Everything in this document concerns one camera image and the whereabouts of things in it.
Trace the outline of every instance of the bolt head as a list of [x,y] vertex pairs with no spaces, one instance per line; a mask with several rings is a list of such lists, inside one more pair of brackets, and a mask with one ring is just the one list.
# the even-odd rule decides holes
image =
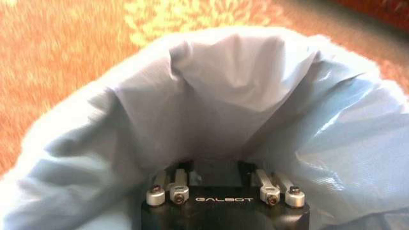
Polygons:
[[289,193],[291,194],[300,194],[300,192],[301,192],[301,189],[300,189],[300,187],[299,186],[291,186],[289,187]]
[[277,196],[269,195],[269,196],[268,196],[268,205],[273,206],[273,205],[277,204],[277,202],[279,202]]
[[175,197],[173,197],[173,202],[175,202],[177,205],[181,205],[181,204],[185,202],[185,197],[184,197],[184,195],[176,194]]
[[161,186],[159,184],[155,184],[152,187],[151,187],[151,192],[152,193],[159,193],[161,190]]

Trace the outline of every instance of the patterned rug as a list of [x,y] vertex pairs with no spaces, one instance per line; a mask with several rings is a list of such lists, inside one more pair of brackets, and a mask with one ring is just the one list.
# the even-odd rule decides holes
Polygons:
[[303,24],[301,17],[312,13],[295,14],[297,10],[277,2],[0,0],[0,174],[12,167],[24,133],[40,115],[152,40],[172,32],[225,25],[280,25],[308,35],[324,33],[375,60],[384,75],[408,91],[405,65],[364,49],[348,34],[327,33],[325,20]]

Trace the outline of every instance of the plastic bag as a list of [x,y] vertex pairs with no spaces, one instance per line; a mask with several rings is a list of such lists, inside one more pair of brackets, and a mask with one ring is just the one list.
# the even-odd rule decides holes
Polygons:
[[408,99],[379,75],[283,28],[164,37],[32,126],[2,182],[3,228],[137,228],[145,181],[203,158],[285,173],[312,229],[409,228]]

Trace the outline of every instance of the floor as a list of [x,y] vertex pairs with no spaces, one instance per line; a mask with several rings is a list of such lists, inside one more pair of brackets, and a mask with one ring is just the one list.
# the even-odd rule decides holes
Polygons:
[[324,34],[409,92],[409,35],[331,0],[0,0],[0,175],[33,121],[152,40],[244,24]]

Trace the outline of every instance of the rug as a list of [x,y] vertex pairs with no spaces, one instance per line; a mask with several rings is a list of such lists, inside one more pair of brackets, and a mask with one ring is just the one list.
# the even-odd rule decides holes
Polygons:
[[0,0],[0,174],[16,162],[33,121],[168,33],[279,25],[324,34],[375,60],[409,92],[409,68],[385,56],[388,51],[363,48],[348,39],[353,32],[335,35],[325,20],[303,24],[313,12],[292,7],[272,0]]

